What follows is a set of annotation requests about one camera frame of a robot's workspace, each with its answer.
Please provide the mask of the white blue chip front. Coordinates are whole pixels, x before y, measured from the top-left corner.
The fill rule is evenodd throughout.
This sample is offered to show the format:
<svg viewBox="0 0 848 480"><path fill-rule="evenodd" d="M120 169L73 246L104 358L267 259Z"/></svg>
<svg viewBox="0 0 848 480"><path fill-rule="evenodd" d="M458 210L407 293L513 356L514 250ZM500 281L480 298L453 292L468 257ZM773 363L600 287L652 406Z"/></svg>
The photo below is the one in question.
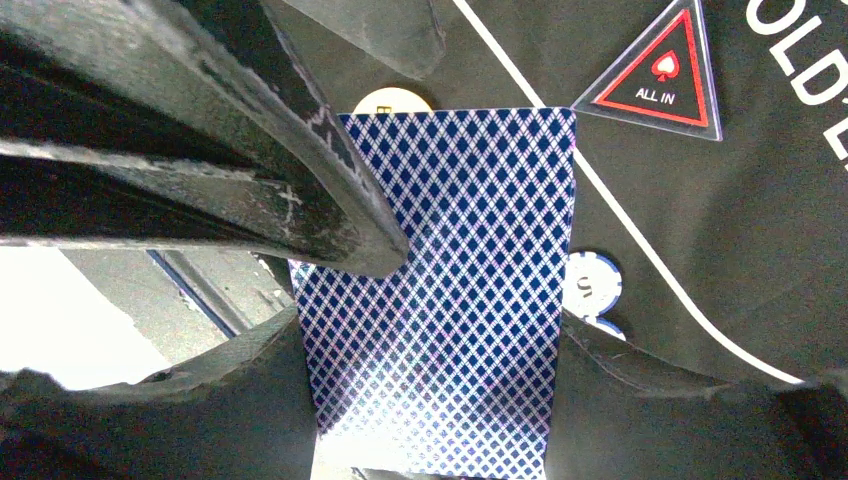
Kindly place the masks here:
<svg viewBox="0 0 848 480"><path fill-rule="evenodd" d="M595 251L567 256L562 283L562 307L577 317L599 317L612 309L623 293L623 275L608 257Z"/></svg>
<svg viewBox="0 0 848 480"><path fill-rule="evenodd" d="M627 341L627 338L624 332L613 322L603 318L603 317L589 317L586 316L583 318L583 321L595 328L602 330L603 332L611 335L621 341Z"/></svg>

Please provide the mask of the blue playing card deck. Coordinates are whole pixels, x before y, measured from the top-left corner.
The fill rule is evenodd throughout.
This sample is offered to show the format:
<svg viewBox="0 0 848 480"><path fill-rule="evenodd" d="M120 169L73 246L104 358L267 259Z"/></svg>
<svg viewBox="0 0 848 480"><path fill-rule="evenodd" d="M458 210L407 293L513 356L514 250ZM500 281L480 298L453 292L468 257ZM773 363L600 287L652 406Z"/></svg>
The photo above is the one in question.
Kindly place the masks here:
<svg viewBox="0 0 848 480"><path fill-rule="evenodd" d="M383 279L293 267L322 450L540 479L574 213L564 107L344 114L409 240Z"/></svg>

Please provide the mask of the triangular all-in marker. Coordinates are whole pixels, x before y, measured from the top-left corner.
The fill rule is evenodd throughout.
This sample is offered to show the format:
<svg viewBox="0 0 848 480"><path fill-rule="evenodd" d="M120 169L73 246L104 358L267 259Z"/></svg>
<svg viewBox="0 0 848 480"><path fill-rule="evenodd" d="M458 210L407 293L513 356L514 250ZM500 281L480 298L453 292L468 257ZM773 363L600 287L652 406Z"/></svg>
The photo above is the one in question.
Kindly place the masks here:
<svg viewBox="0 0 848 480"><path fill-rule="evenodd" d="M577 98L589 115L720 142L700 1L673 1Z"/></svg>

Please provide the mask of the right gripper clear left finger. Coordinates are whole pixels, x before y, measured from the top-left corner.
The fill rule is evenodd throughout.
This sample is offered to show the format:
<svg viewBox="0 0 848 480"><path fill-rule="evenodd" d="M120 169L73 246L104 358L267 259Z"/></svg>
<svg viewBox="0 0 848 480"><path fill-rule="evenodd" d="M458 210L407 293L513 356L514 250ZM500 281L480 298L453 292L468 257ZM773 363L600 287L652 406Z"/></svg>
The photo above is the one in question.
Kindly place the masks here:
<svg viewBox="0 0 848 480"><path fill-rule="evenodd" d="M5 479L307 479L316 437L292 307L136 384L1 377Z"/></svg>

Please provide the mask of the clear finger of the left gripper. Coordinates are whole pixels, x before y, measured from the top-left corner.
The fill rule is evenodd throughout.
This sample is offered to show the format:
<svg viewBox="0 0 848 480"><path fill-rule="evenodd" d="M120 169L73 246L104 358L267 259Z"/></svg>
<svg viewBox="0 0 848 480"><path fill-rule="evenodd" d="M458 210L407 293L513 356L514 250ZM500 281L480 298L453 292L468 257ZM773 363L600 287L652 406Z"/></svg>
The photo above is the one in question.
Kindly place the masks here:
<svg viewBox="0 0 848 480"><path fill-rule="evenodd" d="M369 58L422 80L446 54L432 1L280 1L278 20L308 58L325 63Z"/></svg>
<svg viewBox="0 0 848 480"><path fill-rule="evenodd" d="M409 251L267 1L3 2L1 242L378 278Z"/></svg>

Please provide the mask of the right gripper clear right finger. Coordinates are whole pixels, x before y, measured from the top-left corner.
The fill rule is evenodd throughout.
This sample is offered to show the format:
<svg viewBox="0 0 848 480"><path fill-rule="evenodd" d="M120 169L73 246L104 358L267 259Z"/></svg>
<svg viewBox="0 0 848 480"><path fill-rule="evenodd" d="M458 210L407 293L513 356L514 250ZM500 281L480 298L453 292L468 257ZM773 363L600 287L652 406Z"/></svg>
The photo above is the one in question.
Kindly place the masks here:
<svg viewBox="0 0 848 480"><path fill-rule="evenodd" d="M843 479L847 373L725 383L561 317L550 479Z"/></svg>

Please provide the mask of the yellow big blind button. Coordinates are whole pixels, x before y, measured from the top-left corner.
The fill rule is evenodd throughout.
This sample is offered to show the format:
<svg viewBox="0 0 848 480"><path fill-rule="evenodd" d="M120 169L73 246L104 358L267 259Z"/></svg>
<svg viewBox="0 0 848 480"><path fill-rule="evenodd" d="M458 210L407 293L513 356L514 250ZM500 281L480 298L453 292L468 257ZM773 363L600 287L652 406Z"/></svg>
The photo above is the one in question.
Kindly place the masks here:
<svg viewBox="0 0 848 480"><path fill-rule="evenodd" d="M420 95L399 87L384 87L367 94L353 108L353 114L394 114L432 112Z"/></svg>

